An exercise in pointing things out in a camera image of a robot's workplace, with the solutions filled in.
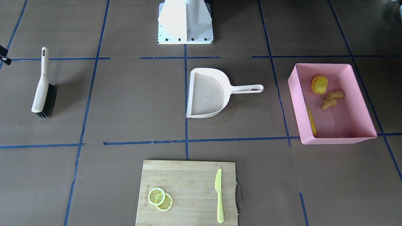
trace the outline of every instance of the metal handle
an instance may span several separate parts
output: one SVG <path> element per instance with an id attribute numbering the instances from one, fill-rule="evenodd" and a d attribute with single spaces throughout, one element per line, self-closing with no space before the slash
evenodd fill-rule
<path id="1" fill-rule="evenodd" d="M 241 210 L 242 207 L 243 207 L 243 191 L 242 191 L 242 188 L 240 187 L 240 185 L 239 185 L 239 183 L 238 183 L 237 180 L 236 180 L 236 186 L 239 187 L 239 190 L 240 190 L 240 206 L 238 206 L 238 205 L 237 205 L 237 202 L 236 202 L 236 206 L 237 206 L 237 215 L 239 215 L 239 214 L 240 214 L 240 210 Z"/>

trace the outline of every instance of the knife handle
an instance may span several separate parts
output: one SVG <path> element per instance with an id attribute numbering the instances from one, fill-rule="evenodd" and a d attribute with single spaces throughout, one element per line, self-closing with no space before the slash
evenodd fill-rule
<path id="1" fill-rule="evenodd" d="M 218 223 L 223 223 L 225 220 L 224 206 L 222 203 L 222 193 L 221 192 L 218 192 L 218 208 L 217 208 L 216 220 L 218 221 Z"/>

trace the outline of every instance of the plastic container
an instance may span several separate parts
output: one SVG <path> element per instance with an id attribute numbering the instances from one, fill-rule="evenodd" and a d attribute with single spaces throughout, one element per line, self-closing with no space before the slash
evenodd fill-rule
<path id="1" fill-rule="evenodd" d="M 318 74 L 328 79 L 323 95 L 310 88 Z M 288 83 L 303 144 L 354 144 L 377 137 L 351 65 L 296 64 Z M 322 100 L 336 90 L 344 91 L 345 97 L 336 106 L 322 110 Z M 317 137 L 313 136 L 305 103 L 313 116 Z"/>

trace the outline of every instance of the hand brush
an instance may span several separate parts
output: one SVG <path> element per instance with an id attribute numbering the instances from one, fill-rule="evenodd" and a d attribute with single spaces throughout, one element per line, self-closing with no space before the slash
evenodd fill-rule
<path id="1" fill-rule="evenodd" d="M 56 88 L 49 83 L 47 77 L 48 62 L 48 49 L 42 47 L 41 78 L 39 79 L 32 104 L 32 112 L 36 113 L 42 119 L 50 116 L 56 99 Z"/>

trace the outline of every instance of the lemon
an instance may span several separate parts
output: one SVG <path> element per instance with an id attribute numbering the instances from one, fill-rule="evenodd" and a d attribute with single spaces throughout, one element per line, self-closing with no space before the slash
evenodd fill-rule
<path id="1" fill-rule="evenodd" d="M 148 194 L 148 202 L 151 205 L 157 206 L 163 203 L 165 197 L 166 197 L 165 191 L 160 187 L 155 187 Z"/>
<path id="2" fill-rule="evenodd" d="M 314 76 L 313 80 L 311 81 L 311 90 L 316 94 L 324 94 L 327 86 L 328 79 L 320 74 Z"/>
<path id="3" fill-rule="evenodd" d="M 309 119 L 310 125 L 311 125 L 311 130 L 313 131 L 313 135 L 315 137 L 317 137 L 317 129 L 316 129 L 316 125 L 314 124 L 313 115 L 311 115 L 310 108 L 308 108 L 307 104 L 306 104 L 306 108 L 307 108 L 307 113 L 308 113 L 308 119 Z"/>
<path id="4" fill-rule="evenodd" d="M 159 211 L 165 212 L 170 210 L 173 205 L 173 198 L 169 193 L 165 193 L 166 197 L 162 204 L 155 206 Z"/>

